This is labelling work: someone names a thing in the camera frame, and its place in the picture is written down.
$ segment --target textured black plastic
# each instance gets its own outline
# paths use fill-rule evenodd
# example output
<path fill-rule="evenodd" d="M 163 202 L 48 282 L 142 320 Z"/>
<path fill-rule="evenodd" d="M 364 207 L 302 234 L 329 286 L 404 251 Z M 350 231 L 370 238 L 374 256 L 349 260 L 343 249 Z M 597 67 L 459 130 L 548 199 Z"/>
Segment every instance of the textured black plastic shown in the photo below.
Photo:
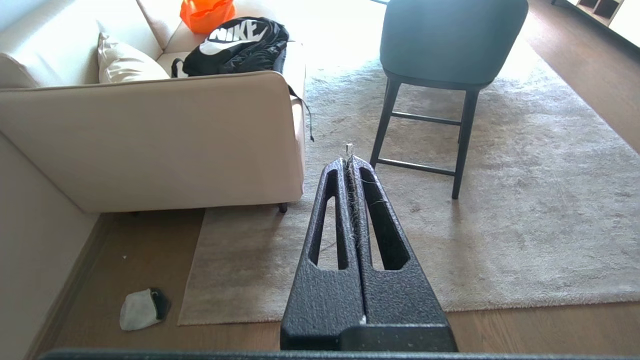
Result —
<path fill-rule="evenodd" d="M 344 329 L 356 326 L 364 315 L 360 273 L 349 198 L 345 186 L 345 161 L 327 165 L 320 177 L 307 236 L 280 326 L 280 348 L 286 350 L 339 350 Z M 317 260 L 326 203 L 335 197 L 338 268 L 322 270 Z"/>
<path fill-rule="evenodd" d="M 340 270 L 316 266 L 326 201 L 336 197 Z M 385 270 L 375 270 L 367 208 Z M 366 161 L 324 169 L 280 331 L 282 350 L 457 351 L 449 323 Z"/>

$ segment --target chair seat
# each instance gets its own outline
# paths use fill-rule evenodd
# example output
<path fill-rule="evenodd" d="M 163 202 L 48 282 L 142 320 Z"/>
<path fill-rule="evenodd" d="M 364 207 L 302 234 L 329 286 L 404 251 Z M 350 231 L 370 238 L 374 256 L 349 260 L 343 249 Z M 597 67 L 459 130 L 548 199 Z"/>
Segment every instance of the chair seat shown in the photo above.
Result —
<path fill-rule="evenodd" d="M 504 65 L 527 9 L 526 0 L 391 0 L 380 62 L 406 78 L 487 85 Z"/>

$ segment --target orange bag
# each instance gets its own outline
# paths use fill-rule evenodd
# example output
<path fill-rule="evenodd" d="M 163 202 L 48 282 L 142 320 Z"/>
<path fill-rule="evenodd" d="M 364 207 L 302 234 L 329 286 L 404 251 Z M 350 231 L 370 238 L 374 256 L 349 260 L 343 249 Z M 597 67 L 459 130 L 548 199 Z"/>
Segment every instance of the orange bag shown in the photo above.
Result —
<path fill-rule="evenodd" d="M 182 0 L 180 18 L 192 32 L 210 34 L 236 16 L 233 0 Z"/>

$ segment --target beige sofa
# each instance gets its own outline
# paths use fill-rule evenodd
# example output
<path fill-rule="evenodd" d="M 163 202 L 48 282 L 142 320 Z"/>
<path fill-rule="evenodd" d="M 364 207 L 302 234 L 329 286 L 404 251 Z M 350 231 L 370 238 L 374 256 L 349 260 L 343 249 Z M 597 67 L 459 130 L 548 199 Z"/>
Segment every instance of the beige sofa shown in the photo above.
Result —
<path fill-rule="evenodd" d="M 236 0 L 237 16 L 272 6 Z M 169 72 L 195 48 L 179 0 L 50 0 L 0 33 L 0 131 L 89 212 L 276 204 L 304 177 L 300 43 L 284 73 L 98 84 L 99 33 Z"/>

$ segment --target gray upholstered chair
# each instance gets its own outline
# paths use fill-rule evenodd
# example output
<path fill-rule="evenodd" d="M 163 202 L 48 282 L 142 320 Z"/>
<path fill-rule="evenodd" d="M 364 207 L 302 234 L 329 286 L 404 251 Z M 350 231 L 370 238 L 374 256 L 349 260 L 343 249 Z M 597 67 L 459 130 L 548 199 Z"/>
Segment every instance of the gray upholstered chair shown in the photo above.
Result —
<path fill-rule="evenodd" d="M 453 176 L 451 197 L 458 198 L 478 93 L 504 65 L 528 7 L 526 0 L 388 2 L 380 45 L 387 91 L 371 153 L 373 167 L 381 163 Z M 466 91 L 462 120 L 394 112 L 401 84 Z M 391 116 L 460 126 L 455 170 L 379 158 Z"/>

